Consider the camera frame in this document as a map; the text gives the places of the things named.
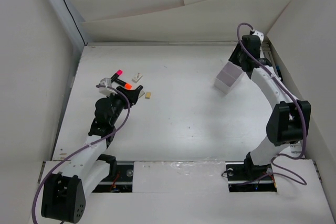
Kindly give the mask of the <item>yellow eraser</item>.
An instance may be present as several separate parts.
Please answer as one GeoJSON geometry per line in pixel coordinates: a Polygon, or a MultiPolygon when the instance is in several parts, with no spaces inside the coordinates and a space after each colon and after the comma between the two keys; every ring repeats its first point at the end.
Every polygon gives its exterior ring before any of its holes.
{"type": "Polygon", "coordinates": [[[146,99],[149,99],[151,97],[151,92],[147,92],[146,94],[145,94],[145,98],[146,99]]]}

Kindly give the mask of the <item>boxed white eraser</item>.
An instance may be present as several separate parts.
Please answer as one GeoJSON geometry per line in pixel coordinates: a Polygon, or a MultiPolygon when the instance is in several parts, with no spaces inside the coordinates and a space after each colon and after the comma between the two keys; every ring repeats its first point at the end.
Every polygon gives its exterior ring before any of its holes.
{"type": "Polygon", "coordinates": [[[132,81],[133,81],[134,83],[138,83],[138,82],[141,80],[142,77],[143,77],[143,75],[142,75],[141,73],[137,73],[137,74],[135,74],[134,77],[132,78],[132,81]]]}

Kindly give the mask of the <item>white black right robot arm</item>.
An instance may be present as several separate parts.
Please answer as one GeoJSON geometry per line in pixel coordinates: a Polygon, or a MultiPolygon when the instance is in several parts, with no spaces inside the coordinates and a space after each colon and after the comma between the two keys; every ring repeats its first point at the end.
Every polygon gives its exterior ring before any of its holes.
{"type": "Polygon", "coordinates": [[[243,175],[255,180],[266,174],[271,162],[290,144],[307,138],[311,104],[300,101],[282,84],[268,59],[260,56],[261,37],[242,36],[229,61],[241,67],[262,91],[272,113],[266,125],[266,137],[244,160],[243,175]]]}

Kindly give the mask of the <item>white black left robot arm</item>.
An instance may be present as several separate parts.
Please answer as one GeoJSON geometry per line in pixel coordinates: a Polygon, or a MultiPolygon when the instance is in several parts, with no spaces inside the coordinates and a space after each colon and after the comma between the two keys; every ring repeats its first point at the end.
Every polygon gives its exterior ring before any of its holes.
{"type": "Polygon", "coordinates": [[[62,223],[78,223],[86,199],[102,180],[117,175],[116,159],[105,155],[118,128],[115,123],[123,110],[136,105],[143,87],[128,90],[122,86],[95,103],[95,117],[83,147],[68,155],[42,180],[41,216],[62,223]]]}

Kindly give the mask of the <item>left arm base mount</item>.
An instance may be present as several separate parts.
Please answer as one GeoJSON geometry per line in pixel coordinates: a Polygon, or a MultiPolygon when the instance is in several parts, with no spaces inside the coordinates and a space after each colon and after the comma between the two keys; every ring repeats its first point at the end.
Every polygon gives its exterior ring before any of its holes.
{"type": "Polygon", "coordinates": [[[131,193],[133,189],[134,162],[117,162],[114,177],[105,178],[94,193],[131,193]]]}

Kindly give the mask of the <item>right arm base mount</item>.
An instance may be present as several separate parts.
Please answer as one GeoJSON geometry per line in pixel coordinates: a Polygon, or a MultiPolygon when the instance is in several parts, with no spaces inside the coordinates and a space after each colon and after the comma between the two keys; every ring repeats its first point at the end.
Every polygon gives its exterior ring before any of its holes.
{"type": "Polygon", "coordinates": [[[230,193],[277,192],[271,165],[248,167],[243,161],[225,162],[222,176],[230,193]]]}

